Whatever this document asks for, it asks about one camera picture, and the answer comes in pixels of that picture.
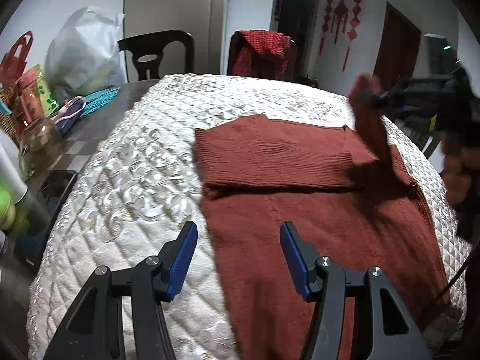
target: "dark table surface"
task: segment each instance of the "dark table surface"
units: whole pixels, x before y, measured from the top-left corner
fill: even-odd
[[[65,136],[66,144],[50,169],[67,169],[80,172],[97,150],[99,142],[106,139],[125,112],[133,107],[157,79],[131,82],[123,85],[117,96],[92,114],[79,119]],[[36,195],[47,173],[33,175],[28,181],[28,194]],[[4,351],[28,355],[26,315],[30,300],[29,287],[35,278],[13,256],[14,237],[9,235],[9,249],[0,256],[0,357]]]

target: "door frame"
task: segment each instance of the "door frame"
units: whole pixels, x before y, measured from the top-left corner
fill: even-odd
[[[227,7],[229,0],[211,0],[208,28],[207,71],[220,74],[222,40],[226,37]]]
[[[315,8],[313,9],[313,15],[310,19],[307,30],[307,43],[305,47],[305,54],[303,56],[300,68],[300,74],[305,75],[307,73],[308,64],[311,58],[311,47],[314,42],[315,27],[317,25],[318,11],[320,7],[320,0],[315,1]],[[270,31],[276,31],[278,28],[278,21],[275,21],[275,8],[277,7],[277,0],[273,0],[272,5],[272,19],[270,20]]]

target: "red hanging ornament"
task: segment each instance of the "red hanging ornament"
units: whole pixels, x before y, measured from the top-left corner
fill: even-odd
[[[337,31],[335,32],[334,44],[337,44],[338,31],[340,30],[340,24],[344,21],[343,33],[345,33],[345,27],[347,26],[347,19],[349,16],[349,9],[345,5],[345,0],[340,0],[338,6],[334,10],[335,19],[337,20]]]
[[[323,44],[325,43],[325,33],[328,31],[328,22],[330,21],[330,12],[332,12],[332,2],[333,0],[327,0],[327,6],[325,8],[326,15],[323,17],[323,26],[322,26],[322,31],[323,31],[323,36],[322,40],[320,41],[320,50],[319,54],[322,55],[323,51]]]
[[[362,1],[363,0],[353,0],[353,2],[355,3],[355,6],[352,9],[354,17],[352,20],[350,20],[350,25],[352,26],[352,28],[350,29],[349,32],[346,33],[349,36],[350,43],[348,48],[346,49],[345,61],[343,62],[342,71],[345,71],[345,67],[347,66],[347,61],[350,54],[350,45],[352,44],[352,40],[355,40],[357,38],[356,28],[360,25],[360,20],[357,16],[362,11],[362,8],[360,8],[360,5],[359,5]]]

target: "red plaid shirt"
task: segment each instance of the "red plaid shirt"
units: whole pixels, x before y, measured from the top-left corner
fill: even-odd
[[[287,69],[285,51],[290,48],[290,37],[266,30],[239,32],[247,44],[238,54],[232,75],[281,80]]]

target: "white plastic bag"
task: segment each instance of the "white plastic bag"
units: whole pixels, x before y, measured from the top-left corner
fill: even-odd
[[[55,99],[125,83],[116,33],[123,14],[93,5],[74,12],[46,53],[44,74]]]

